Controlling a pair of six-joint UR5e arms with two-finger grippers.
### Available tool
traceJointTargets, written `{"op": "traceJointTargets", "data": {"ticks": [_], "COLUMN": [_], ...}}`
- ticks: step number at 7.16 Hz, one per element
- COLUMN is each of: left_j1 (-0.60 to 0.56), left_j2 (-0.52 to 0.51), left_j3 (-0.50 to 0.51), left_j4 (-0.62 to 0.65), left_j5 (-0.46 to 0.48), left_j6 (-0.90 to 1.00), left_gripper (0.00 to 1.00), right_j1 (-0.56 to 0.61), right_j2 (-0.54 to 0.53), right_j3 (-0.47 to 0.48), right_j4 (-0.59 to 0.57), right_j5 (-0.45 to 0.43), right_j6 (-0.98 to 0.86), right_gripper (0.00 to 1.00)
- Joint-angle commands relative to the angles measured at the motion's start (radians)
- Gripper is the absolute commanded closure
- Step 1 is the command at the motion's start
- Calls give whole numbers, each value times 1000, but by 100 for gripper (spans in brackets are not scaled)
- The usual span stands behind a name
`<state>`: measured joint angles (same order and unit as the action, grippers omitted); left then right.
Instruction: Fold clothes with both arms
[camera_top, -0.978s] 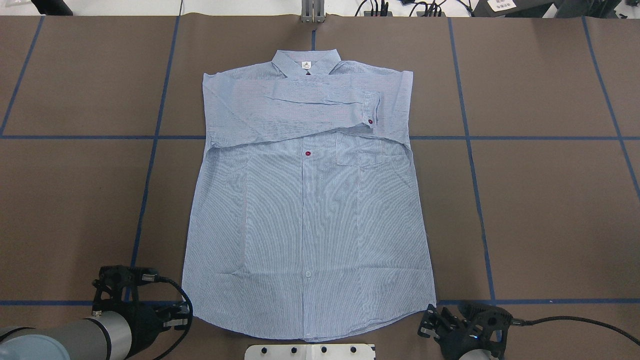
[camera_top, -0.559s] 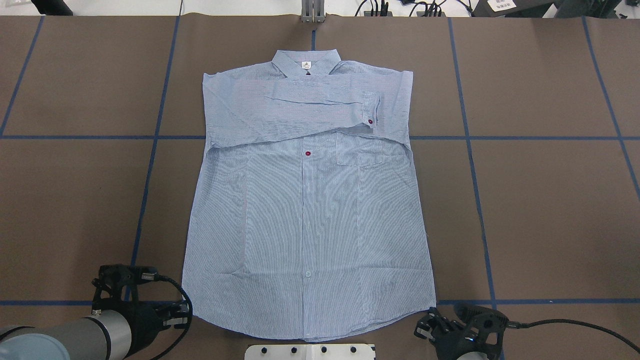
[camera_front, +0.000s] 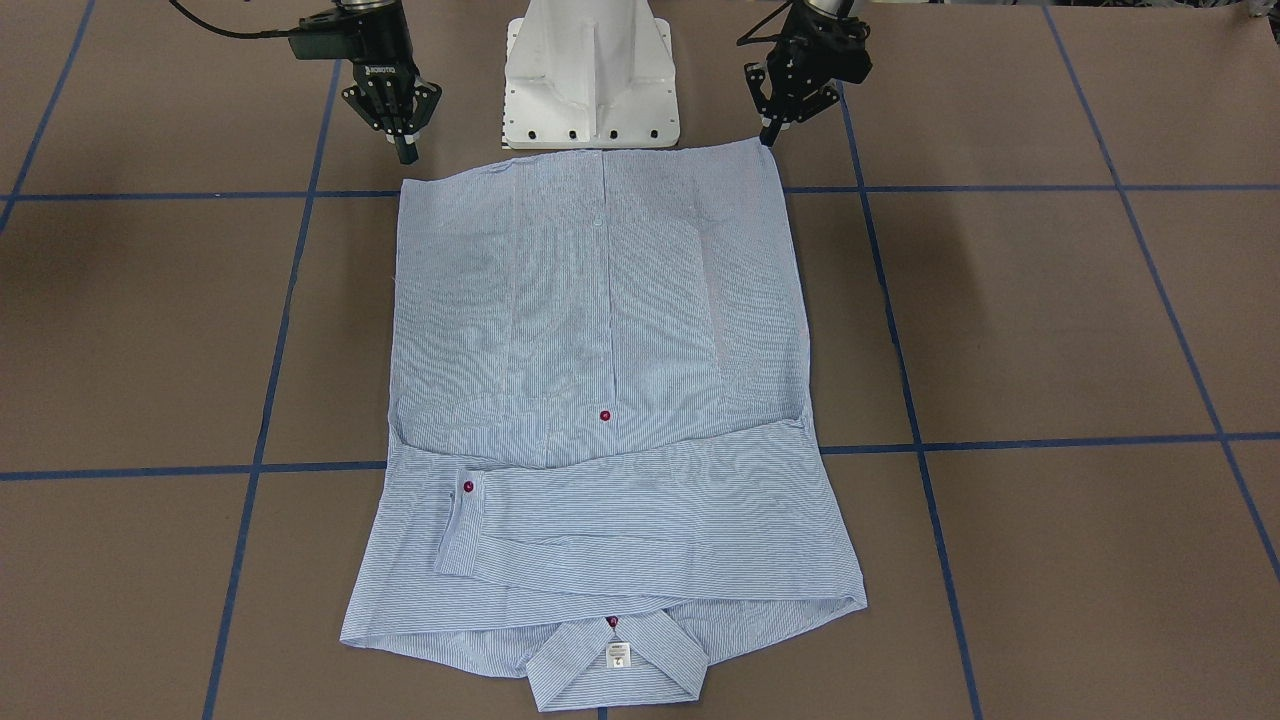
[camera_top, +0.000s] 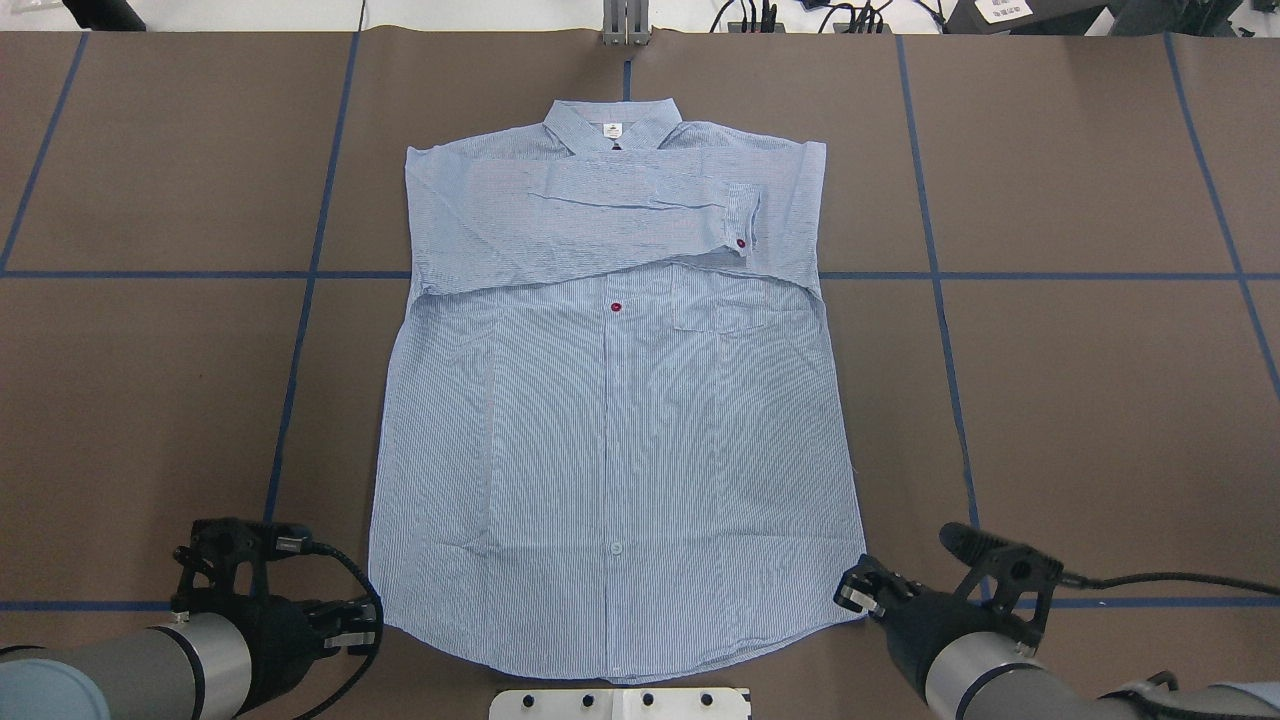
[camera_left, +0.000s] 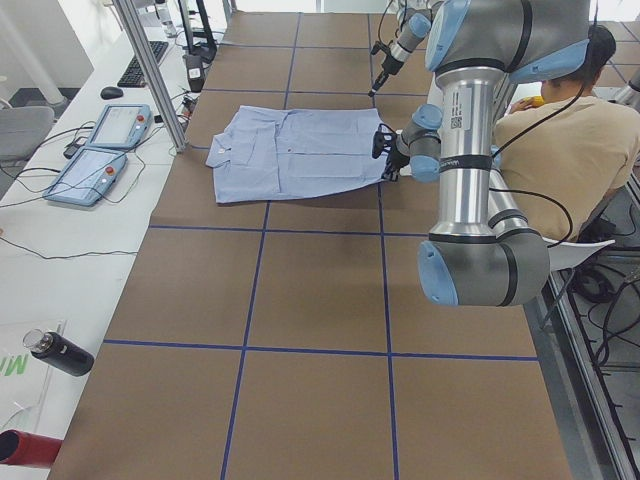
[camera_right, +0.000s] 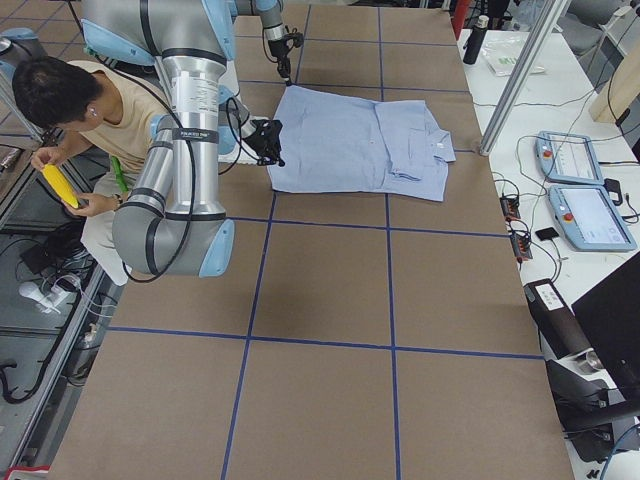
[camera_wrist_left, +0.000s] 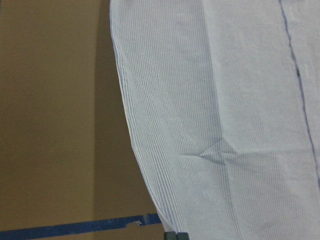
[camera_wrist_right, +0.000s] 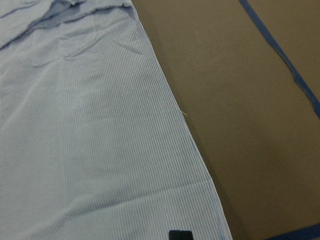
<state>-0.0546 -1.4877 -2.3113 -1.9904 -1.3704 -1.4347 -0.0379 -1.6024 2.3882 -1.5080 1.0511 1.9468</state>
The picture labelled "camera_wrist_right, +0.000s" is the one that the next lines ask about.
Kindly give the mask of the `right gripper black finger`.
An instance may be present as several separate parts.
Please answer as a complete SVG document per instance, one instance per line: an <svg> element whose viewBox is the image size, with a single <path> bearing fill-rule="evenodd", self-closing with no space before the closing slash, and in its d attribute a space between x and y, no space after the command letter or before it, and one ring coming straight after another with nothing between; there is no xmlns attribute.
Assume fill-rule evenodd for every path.
<svg viewBox="0 0 320 240"><path fill-rule="evenodd" d="M193 240L193 233L189 230L170 230L169 240Z"/></svg>

